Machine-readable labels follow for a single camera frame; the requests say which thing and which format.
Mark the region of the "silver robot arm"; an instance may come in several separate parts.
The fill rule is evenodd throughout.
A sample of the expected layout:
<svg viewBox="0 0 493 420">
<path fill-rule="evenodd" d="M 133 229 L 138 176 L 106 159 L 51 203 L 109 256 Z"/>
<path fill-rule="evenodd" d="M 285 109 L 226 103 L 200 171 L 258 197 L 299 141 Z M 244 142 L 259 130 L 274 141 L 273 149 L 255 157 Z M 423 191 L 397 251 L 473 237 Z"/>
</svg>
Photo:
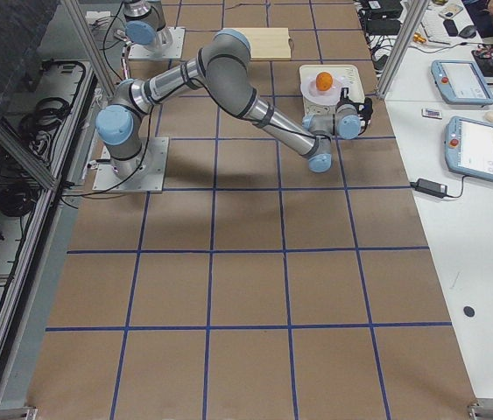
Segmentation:
<svg viewBox="0 0 493 420">
<path fill-rule="evenodd" d="M 132 43 L 155 53 L 173 44 L 161 1 L 123 0 L 122 6 L 125 34 Z"/>
<path fill-rule="evenodd" d="M 123 81 L 112 102 L 95 119 L 95 128 L 113 163 L 120 167 L 131 161 L 135 165 L 129 170 L 119 169 L 120 177 L 135 175 L 147 160 L 138 135 L 144 117 L 171 95 L 200 88 L 226 114 L 251 123 L 305 158 L 310 171 L 328 171 L 332 139 L 350 140 L 364 131 L 358 103 L 341 94 L 334 113 L 307 115 L 302 123 L 296 123 L 263 100 L 250 84 L 250 59 L 247 38 L 237 30 L 224 29 L 194 59 L 148 80 Z"/>
</svg>

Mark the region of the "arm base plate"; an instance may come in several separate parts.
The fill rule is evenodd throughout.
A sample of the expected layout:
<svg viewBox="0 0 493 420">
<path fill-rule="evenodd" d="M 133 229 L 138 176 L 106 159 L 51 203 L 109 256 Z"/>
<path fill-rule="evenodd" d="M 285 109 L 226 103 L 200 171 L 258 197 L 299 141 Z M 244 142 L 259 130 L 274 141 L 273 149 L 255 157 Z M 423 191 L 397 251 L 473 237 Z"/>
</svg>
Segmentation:
<svg viewBox="0 0 493 420">
<path fill-rule="evenodd" d="M 135 44 L 130 48 L 129 60 L 179 60 L 182 55 L 186 29 L 165 27 L 149 45 Z"/>
<path fill-rule="evenodd" d="M 143 153 L 136 157 L 120 161 L 110 158 L 106 146 L 102 147 L 102 159 L 106 163 L 97 166 L 93 191 L 106 193 L 162 193 L 165 183 L 166 161 L 170 139 L 168 137 L 151 137 L 141 162 Z"/>
</svg>

